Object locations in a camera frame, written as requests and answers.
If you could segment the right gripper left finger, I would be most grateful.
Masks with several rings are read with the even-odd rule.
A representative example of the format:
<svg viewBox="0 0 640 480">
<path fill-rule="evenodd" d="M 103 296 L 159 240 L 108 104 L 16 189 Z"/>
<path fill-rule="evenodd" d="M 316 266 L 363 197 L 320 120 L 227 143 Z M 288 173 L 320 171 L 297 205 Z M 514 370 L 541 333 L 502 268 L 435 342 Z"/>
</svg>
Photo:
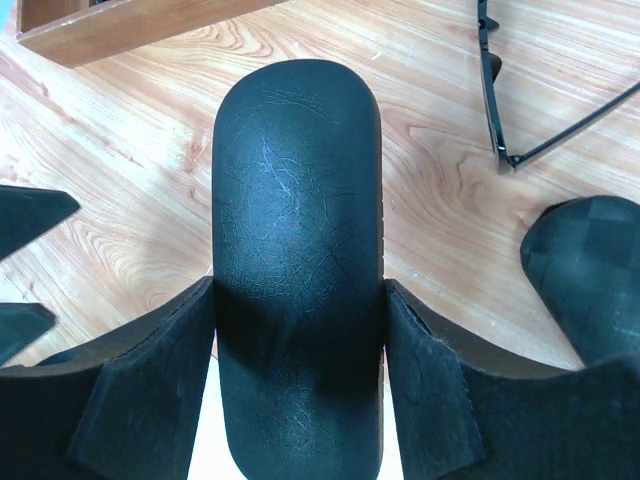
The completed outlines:
<svg viewBox="0 0 640 480">
<path fill-rule="evenodd" d="M 214 339 L 213 279 L 35 366 L 1 371 L 4 479 L 184 479 Z"/>
</svg>

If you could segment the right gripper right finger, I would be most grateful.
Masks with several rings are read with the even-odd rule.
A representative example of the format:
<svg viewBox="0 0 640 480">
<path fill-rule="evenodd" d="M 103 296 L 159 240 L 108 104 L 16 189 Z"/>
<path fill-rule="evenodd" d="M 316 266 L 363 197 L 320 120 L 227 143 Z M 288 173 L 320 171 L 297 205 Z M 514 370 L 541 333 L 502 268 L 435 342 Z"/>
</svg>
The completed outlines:
<svg viewBox="0 0 640 480">
<path fill-rule="evenodd" d="M 407 479 L 635 479 L 639 358 L 561 370 L 492 344 L 385 283 Z"/>
</svg>

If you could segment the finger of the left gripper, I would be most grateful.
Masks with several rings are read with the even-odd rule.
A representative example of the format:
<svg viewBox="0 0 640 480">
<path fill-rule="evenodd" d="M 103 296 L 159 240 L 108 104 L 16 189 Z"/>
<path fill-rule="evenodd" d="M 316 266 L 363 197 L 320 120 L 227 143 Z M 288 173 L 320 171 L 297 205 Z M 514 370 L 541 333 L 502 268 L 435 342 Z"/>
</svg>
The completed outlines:
<svg viewBox="0 0 640 480">
<path fill-rule="evenodd" d="M 1 259 L 9 257 L 80 209 L 59 190 L 1 186 Z"/>
<path fill-rule="evenodd" d="M 51 330 L 56 316 L 39 303 L 2 303 L 0 361 L 4 365 Z"/>
</svg>

